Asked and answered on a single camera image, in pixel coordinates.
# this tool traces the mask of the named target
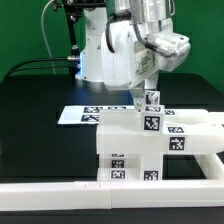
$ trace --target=cable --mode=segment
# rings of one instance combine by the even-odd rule
[[[23,69],[17,69],[10,72],[9,75],[15,73],[15,72],[21,72],[21,71],[30,71],[30,70],[44,70],[44,69],[50,69],[50,68],[68,68],[69,66],[48,66],[48,67],[35,67],[35,68],[23,68]]]
[[[44,7],[43,11],[42,11],[42,15],[41,15],[41,30],[42,30],[42,34],[43,34],[43,38],[44,38],[44,42],[45,42],[45,45],[46,45],[46,48],[47,48],[47,51],[48,51],[48,54],[49,54],[49,57],[52,58],[52,53],[51,53],[51,49],[50,49],[50,46],[49,46],[49,43],[48,43],[48,40],[47,40],[47,36],[46,36],[46,33],[45,33],[45,28],[44,28],[44,18],[45,18],[45,14],[46,14],[46,11],[47,11],[47,8],[49,7],[49,5],[51,3],[53,3],[54,0],[50,0]]]
[[[150,48],[151,50],[153,51],[156,51],[157,49],[157,46],[155,45],[152,45],[150,43],[148,43],[145,39],[143,39],[141,37],[141,34],[140,34],[140,31],[138,29],[138,19],[137,19],[137,15],[136,15],[136,2],[135,0],[129,0],[130,2],[130,9],[131,9],[131,18],[132,18],[132,22],[133,22],[133,28],[134,28],[134,32],[135,32],[135,35],[138,39],[138,41],[142,44],[142,45],[147,45],[148,48]]]
[[[110,24],[112,23],[113,20],[114,20],[114,15],[109,17],[107,24],[106,24],[106,30],[105,30],[107,47],[111,53],[114,53],[114,49],[110,42]]]
[[[115,12],[109,17],[106,24],[105,35],[106,35],[107,47],[111,53],[114,53],[114,49],[110,42],[110,24],[112,22],[118,22],[118,21],[129,20],[129,19],[131,19],[131,12],[127,9],[121,10],[119,12]]]
[[[175,13],[176,13],[176,8],[175,8],[175,3],[174,3],[174,0],[170,0],[170,9],[173,9],[172,11],[171,11],[171,16],[173,16],[173,15],[175,15]]]
[[[67,61],[66,57],[60,57],[60,58],[34,58],[31,60],[26,60],[23,62],[20,62],[19,64],[13,66],[4,76],[3,80],[6,80],[9,78],[10,74],[12,71],[16,70],[19,67],[22,67],[23,65],[31,64],[31,63],[36,63],[36,62],[49,62],[49,61]]]

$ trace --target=green wall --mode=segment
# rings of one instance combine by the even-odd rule
[[[40,27],[41,12],[47,2],[48,0],[7,0],[1,5],[0,80],[13,65],[22,60],[48,57]],[[189,36],[192,44],[187,61],[175,72],[200,74],[224,93],[224,1],[175,0],[175,3],[174,29]],[[69,55],[64,11],[55,13],[50,7],[45,24],[53,56]],[[77,39],[82,40],[84,30],[80,26],[76,30]]]

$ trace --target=black cable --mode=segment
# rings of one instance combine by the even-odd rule
[[[111,45],[111,42],[110,42],[110,24],[113,22],[114,18],[115,18],[114,15],[109,17],[109,19],[107,21],[107,24],[106,24],[106,30],[105,30],[107,47],[108,47],[108,49],[111,53],[114,53],[114,49],[113,49],[113,47]]]
[[[130,10],[131,10],[131,18],[132,18],[132,23],[133,23],[133,29],[134,29],[136,38],[146,48],[149,48],[150,50],[156,52],[157,51],[157,46],[147,42],[147,40],[142,38],[141,33],[139,31],[136,1],[135,0],[130,0],[129,2],[130,2]]]
[[[114,53],[114,49],[112,47],[112,44],[110,42],[110,24],[112,22],[118,22],[118,21],[123,21],[123,20],[129,20],[131,18],[131,12],[127,9],[125,10],[121,10],[119,12],[115,12],[113,13],[106,24],[106,30],[105,30],[105,35],[106,35],[106,43],[107,43],[107,47],[109,49],[109,51],[111,53]]]
[[[17,68],[19,67],[22,67],[24,65],[27,65],[27,64],[31,64],[31,63],[36,63],[36,62],[48,62],[48,61],[67,61],[67,57],[60,57],[60,58],[34,58],[34,59],[31,59],[31,60],[26,60],[26,61],[23,61],[23,62],[20,62],[19,64],[13,66],[7,73],[6,75],[4,76],[3,80],[6,80],[9,78],[10,74],[16,70]]]
[[[69,68],[70,66],[48,66],[48,67],[34,67],[34,68],[22,68],[22,69],[16,69],[13,70],[11,74],[15,73],[15,72],[21,72],[21,71],[30,71],[30,70],[44,70],[44,69],[51,69],[51,68]]]

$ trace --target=paper sheet with markers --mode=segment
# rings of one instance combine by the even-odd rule
[[[98,124],[99,111],[106,110],[121,110],[134,109],[134,106],[65,106],[58,125],[69,124]]]

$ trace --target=black table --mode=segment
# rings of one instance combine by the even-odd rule
[[[161,74],[166,108],[224,111],[200,76]],[[128,105],[127,91],[82,88],[67,76],[17,76],[0,84],[0,182],[94,181],[96,126],[58,126],[65,105]],[[190,156],[165,156],[163,179],[205,178]],[[0,223],[223,223],[223,208],[1,212]]]

